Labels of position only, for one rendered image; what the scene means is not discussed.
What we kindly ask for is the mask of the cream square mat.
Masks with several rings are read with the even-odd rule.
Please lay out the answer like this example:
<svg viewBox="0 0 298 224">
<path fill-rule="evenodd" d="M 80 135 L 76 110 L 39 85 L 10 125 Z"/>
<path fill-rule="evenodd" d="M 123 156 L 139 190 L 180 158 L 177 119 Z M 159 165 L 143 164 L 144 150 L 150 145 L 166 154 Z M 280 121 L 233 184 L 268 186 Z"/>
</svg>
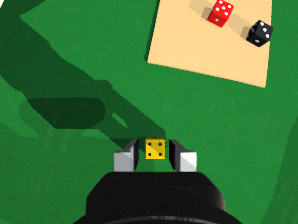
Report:
<svg viewBox="0 0 298 224">
<path fill-rule="evenodd" d="M 269 43 L 246 41 L 261 20 L 271 26 L 271 0 L 224 0 L 234 6 L 223 27 L 209 21 L 217 0 L 161 0 L 148 63 L 265 87 Z"/>
</svg>

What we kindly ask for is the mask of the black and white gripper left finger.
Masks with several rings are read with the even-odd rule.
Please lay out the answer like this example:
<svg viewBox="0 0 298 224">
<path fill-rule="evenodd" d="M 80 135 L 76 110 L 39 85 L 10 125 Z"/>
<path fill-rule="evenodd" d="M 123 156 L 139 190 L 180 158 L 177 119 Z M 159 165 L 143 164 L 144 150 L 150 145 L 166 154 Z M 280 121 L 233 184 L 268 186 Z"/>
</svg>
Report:
<svg viewBox="0 0 298 224">
<path fill-rule="evenodd" d="M 131 140 L 123 150 L 113 153 L 114 171 L 132 172 L 136 170 L 139 161 L 139 140 Z"/>
</svg>

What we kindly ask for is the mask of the red die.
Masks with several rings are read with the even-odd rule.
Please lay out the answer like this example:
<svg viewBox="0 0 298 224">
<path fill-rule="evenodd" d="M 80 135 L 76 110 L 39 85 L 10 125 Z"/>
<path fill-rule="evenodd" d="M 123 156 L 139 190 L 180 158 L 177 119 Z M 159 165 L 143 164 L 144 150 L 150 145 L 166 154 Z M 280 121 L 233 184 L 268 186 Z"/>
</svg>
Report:
<svg viewBox="0 0 298 224">
<path fill-rule="evenodd" d="M 234 6 L 224 0 L 217 0 L 208 16 L 207 21 L 223 27 L 229 19 Z"/>
</svg>

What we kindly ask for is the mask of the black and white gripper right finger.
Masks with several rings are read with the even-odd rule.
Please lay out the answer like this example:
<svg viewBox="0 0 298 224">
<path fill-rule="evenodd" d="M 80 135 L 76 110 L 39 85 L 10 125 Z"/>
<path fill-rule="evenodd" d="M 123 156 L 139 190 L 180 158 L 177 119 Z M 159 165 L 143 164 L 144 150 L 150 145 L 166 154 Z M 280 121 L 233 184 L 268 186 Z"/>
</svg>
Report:
<svg viewBox="0 0 298 224">
<path fill-rule="evenodd" d="M 196 171 L 196 152 L 186 150 L 177 140 L 169 140 L 169 161 L 176 172 Z"/>
</svg>

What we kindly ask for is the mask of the black die with white pips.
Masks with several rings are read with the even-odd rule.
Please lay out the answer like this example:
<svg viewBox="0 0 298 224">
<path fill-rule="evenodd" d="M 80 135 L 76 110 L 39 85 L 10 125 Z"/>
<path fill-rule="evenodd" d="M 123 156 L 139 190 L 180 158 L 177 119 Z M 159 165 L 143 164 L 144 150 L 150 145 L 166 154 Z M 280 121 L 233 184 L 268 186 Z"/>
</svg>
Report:
<svg viewBox="0 0 298 224">
<path fill-rule="evenodd" d="M 246 41 L 261 47 L 270 41 L 274 27 L 258 20 L 249 30 Z"/>
</svg>

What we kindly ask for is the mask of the yellow die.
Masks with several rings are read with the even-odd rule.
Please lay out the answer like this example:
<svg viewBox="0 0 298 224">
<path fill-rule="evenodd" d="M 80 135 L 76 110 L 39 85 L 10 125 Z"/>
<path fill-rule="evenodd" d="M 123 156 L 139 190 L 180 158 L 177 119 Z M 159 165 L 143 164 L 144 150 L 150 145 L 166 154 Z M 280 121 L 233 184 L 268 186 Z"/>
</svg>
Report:
<svg viewBox="0 0 298 224">
<path fill-rule="evenodd" d="M 145 158 L 146 159 L 164 159 L 165 158 L 165 140 L 163 137 L 146 137 Z"/>
</svg>

